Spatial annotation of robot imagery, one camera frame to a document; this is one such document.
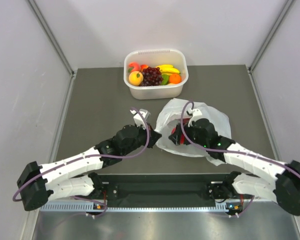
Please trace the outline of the white plastic fruit bag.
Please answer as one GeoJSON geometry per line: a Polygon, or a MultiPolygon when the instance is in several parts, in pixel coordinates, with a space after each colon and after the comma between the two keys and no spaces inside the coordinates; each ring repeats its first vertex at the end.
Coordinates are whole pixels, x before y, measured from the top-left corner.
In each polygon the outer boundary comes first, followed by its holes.
{"type": "MultiPolygon", "coordinates": [[[[157,117],[155,131],[162,134],[162,137],[156,142],[156,146],[166,152],[180,155],[184,157],[200,158],[205,157],[208,162],[215,166],[222,165],[223,162],[214,159],[209,154],[192,144],[189,145],[175,145],[169,140],[173,128],[180,123],[182,109],[188,101],[185,99],[173,98],[161,110],[157,117]]],[[[231,126],[229,118],[223,112],[217,110],[212,106],[206,105],[204,102],[195,102],[194,107],[198,108],[203,117],[208,119],[215,127],[217,133],[221,136],[231,138],[231,126]]]]}

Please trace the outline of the dark red grape bunch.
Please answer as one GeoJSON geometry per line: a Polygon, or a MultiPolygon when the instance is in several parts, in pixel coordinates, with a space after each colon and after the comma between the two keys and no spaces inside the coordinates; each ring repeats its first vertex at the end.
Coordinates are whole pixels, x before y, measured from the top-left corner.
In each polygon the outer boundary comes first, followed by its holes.
{"type": "Polygon", "coordinates": [[[154,76],[144,76],[142,82],[140,83],[140,87],[154,87],[161,85],[163,81],[163,77],[161,75],[154,76]]]}

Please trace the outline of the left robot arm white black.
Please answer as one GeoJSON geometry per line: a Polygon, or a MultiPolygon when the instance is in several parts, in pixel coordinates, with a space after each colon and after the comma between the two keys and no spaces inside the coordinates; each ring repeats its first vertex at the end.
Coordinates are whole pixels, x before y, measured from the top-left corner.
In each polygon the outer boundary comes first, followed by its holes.
{"type": "Polygon", "coordinates": [[[49,164],[28,163],[17,180],[24,210],[72,196],[99,198],[104,187],[96,170],[121,162],[138,148],[152,148],[161,137],[151,126],[126,125],[115,136],[75,156],[49,164]]]}

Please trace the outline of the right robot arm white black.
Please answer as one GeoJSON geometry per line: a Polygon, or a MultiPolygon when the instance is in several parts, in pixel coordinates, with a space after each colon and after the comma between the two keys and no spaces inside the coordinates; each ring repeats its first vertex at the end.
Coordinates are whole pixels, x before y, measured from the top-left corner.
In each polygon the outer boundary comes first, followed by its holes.
{"type": "Polygon", "coordinates": [[[198,145],[214,160],[250,172],[250,175],[232,172],[226,177],[221,189],[227,197],[258,196],[273,201],[291,215],[300,216],[300,162],[280,162],[249,151],[218,134],[206,118],[178,123],[168,138],[176,146],[198,145]]]}

